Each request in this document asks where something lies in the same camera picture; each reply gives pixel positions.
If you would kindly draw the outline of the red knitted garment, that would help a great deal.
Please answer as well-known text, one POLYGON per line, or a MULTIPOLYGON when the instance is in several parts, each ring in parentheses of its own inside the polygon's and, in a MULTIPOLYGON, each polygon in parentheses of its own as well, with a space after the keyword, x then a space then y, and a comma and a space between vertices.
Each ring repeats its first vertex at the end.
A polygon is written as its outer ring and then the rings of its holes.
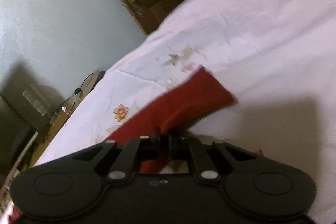
POLYGON ((204 67, 187 81, 139 110, 107 139, 126 144, 155 130, 166 135, 172 128, 188 129, 200 119, 236 102, 234 96, 204 67))

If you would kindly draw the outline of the wooden TV cabinet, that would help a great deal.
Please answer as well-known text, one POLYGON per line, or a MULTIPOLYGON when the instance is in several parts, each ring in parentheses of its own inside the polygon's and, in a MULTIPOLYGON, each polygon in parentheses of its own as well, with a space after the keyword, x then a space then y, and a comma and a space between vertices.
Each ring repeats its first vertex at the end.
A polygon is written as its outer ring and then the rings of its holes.
POLYGON ((65 125, 70 116, 78 108, 84 98, 95 88, 103 78, 105 71, 95 71, 88 75, 73 94, 66 99, 52 114, 48 125, 44 126, 29 149, 30 164, 33 166, 42 153, 49 146, 53 138, 65 125))

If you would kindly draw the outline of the grey speaker box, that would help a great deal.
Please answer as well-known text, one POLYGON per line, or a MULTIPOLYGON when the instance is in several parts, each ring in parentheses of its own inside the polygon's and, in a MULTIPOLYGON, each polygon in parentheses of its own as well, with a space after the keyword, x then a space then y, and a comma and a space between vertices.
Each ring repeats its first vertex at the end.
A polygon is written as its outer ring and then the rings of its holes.
POLYGON ((52 98, 47 87, 26 82, 1 81, 1 172, 12 168, 36 131, 49 120, 52 98))

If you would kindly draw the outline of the pink floral bed sheet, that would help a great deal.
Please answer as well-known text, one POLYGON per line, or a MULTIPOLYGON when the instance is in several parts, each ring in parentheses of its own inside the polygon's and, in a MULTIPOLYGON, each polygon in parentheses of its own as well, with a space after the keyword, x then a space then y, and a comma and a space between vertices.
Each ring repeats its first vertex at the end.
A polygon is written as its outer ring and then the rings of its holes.
POLYGON ((108 69, 10 188, 9 223, 335 223, 335 0, 186 0, 108 69), (236 102, 193 169, 107 137, 200 67, 236 102))

